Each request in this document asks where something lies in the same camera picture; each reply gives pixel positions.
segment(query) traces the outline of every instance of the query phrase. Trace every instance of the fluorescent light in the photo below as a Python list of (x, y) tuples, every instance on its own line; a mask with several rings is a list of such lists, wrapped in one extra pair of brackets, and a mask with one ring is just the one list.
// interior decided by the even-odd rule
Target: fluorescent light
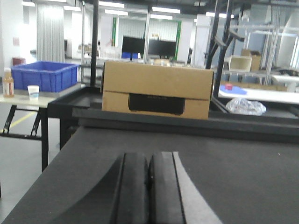
[(81, 11), (80, 7), (74, 7), (74, 6), (64, 6), (64, 9), (70, 11)]
[(24, 5), (24, 6), (31, 6), (31, 7), (35, 7), (36, 6), (33, 2), (27, 2), (27, 1), (22, 1), (22, 5)]
[(205, 6), (206, 5), (206, 2), (199, 2), (199, 1), (196, 1), (195, 3), (194, 3), (194, 6)]
[[(215, 13), (209, 13), (209, 12), (207, 12), (207, 13), (206, 13), (206, 16), (215, 17)], [(219, 13), (219, 17), (220, 17), (220, 18), (226, 18), (226, 14), (225, 14), (225, 13)]]
[(114, 14), (114, 15), (128, 15), (128, 12), (125, 11), (116, 11), (116, 10), (109, 10), (105, 9), (106, 14)]
[(117, 8), (124, 8), (125, 5), (122, 3), (115, 3), (115, 2), (106, 2), (106, 1), (99, 1), (100, 6), (110, 6), (110, 7), (117, 7)]
[(58, 1), (58, 2), (66, 2), (66, 0), (44, 0), (44, 1)]
[(164, 12), (164, 13), (181, 13), (179, 9), (174, 8), (160, 8), (160, 7), (153, 7), (153, 11), (156, 12)]
[(169, 16), (169, 15), (155, 15), (155, 14), (151, 14), (150, 17), (152, 19), (172, 20), (172, 16)]

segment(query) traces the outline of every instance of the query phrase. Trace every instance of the plastic bag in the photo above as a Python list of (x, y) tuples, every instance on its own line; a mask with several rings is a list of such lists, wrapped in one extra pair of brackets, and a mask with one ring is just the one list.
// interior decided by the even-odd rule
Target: plastic bag
[(249, 101), (245, 98), (234, 98), (226, 104), (226, 108), (232, 113), (262, 115), (266, 107), (257, 101)]

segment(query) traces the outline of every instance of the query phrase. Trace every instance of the paper cup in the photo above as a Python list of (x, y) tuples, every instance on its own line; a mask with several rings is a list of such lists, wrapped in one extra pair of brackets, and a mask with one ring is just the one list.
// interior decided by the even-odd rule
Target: paper cup
[(28, 88), (29, 99), (38, 100), (39, 86), (38, 85), (29, 85), (29, 86), (27, 86), (27, 88)]

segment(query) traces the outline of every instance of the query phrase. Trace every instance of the plastic bottle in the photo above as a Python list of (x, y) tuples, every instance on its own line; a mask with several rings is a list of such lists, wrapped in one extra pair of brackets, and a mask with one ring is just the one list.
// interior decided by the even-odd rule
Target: plastic bottle
[(14, 79), (9, 68), (4, 69), (3, 97), (14, 97)]

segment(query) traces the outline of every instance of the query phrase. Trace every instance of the black monitor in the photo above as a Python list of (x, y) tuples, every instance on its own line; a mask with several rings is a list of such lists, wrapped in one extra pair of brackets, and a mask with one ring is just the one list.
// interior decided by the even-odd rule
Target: black monitor
[(173, 41), (149, 40), (149, 55), (175, 56), (176, 46)]
[(122, 52), (144, 53), (144, 44), (144, 39), (124, 36), (122, 39)]

